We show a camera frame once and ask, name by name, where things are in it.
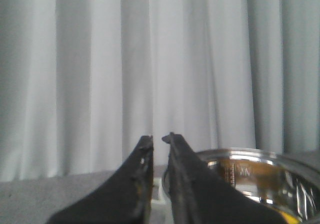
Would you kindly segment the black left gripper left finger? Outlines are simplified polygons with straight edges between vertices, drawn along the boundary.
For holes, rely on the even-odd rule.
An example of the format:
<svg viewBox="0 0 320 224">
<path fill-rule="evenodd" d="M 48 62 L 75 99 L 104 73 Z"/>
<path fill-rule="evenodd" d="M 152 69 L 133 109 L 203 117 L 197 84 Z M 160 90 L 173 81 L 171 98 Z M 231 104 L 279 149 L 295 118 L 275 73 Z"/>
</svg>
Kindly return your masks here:
<svg viewBox="0 0 320 224">
<path fill-rule="evenodd" d="M 120 168 L 95 191 L 53 214 L 48 223 L 148 223 L 153 139 L 142 136 Z"/>
</svg>

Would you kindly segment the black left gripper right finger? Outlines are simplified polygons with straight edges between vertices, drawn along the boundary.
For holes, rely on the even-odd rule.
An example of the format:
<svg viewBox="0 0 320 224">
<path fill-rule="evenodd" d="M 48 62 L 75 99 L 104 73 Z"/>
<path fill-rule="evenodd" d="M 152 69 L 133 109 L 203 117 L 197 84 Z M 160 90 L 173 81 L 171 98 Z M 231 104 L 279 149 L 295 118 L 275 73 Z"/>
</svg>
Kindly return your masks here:
<svg viewBox="0 0 320 224">
<path fill-rule="evenodd" d="M 169 196 L 175 223 L 285 223 L 275 210 L 257 203 L 209 169 L 184 137 L 171 132 Z"/>
</svg>

